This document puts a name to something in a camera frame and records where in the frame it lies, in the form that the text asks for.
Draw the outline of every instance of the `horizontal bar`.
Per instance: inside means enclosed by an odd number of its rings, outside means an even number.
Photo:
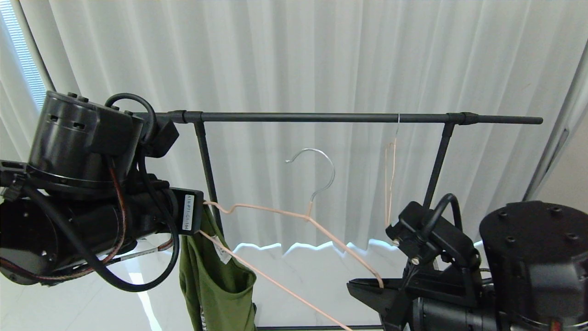
[[[320,112],[199,112],[185,111],[171,114],[179,123],[196,122],[332,122],[332,123],[474,123],[541,124],[541,117],[449,114],[369,114]]]
[[[352,330],[383,330],[381,325],[349,325]],[[258,326],[257,330],[342,330],[340,326]]]

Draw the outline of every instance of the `black clothes rack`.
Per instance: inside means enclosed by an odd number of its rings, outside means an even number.
[[[435,163],[427,186],[423,205],[430,207],[433,193],[439,180],[449,140],[456,125],[476,123],[495,124],[541,124],[541,117],[478,115],[471,112],[450,112],[447,114],[365,114],[365,113],[318,113],[318,112],[201,112],[176,110],[159,113],[158,118],[170,119],[174,123],[192,123],[200,147],[206,185],[211,201],[218,202],[212,175],[211,158],[206,142],[205,122],[290,122],[290,123],[444,123],[443,133],[437,150]],[[213,212],[219,229],[223,230],[221,213],[214,207]],[[352,329],[381,329],[380,325],[355,326]],[[265,326],[259,330],[339,330],[339,326]]]

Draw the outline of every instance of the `green shirt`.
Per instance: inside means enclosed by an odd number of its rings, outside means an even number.
[[[211,237],[217,236],[228,247],[207,206],[202,214],[201,230]],[[203,235],[182,238],[179,274],[195,331],[256,330],[251,301],[254,272]]]

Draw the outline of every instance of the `barcode sticker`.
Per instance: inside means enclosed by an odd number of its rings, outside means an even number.
[[[182,220],[182,230],[190,231],[192,229],[192,215],[194,213],[194,196],[186,194],[184,198],[184,215]]]
[[[219,240],[218,236],[214,236],[212,238],[218,242],[221,242]],[[219,248],[217,245],[215,245],[215,250],[216,250],[216,254],[219,256],[219,259],[222,263],[225,263],[225,264],[229,263],[230,258],[231,258],[229,253],[225,252],[224,250],[222,250],[222,248]]]

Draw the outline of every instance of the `hanger hook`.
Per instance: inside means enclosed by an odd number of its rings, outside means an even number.
[[[312,195],[310,196],[310,202],[313,202],[315,200],[315,197],[317,194],[326,190],[327,188],[329,188],[331,186],[331,184],[333,184],[333,181],[335,180],[335,165],[333,164],[333,161],[331,161],[330,157],[327,154],[325,154],[325,152],[323,152],[321,150],[317,150],[316,148],[303,148],[298,153],[294,154],[294,156],[290,160],[286,160],[286,163],[294,162],[294,160],[298,157],[298,155],[304,153],[305,151],[313,151],[313,152],[320,153],[321,155],[326,157],[326,159],[331,164],[331,169],[332,169],[331,178],[330,178],[329,182],[327,183],[327,185],[325,185],[323,188],[319,188],[314,193],[312,193]]]

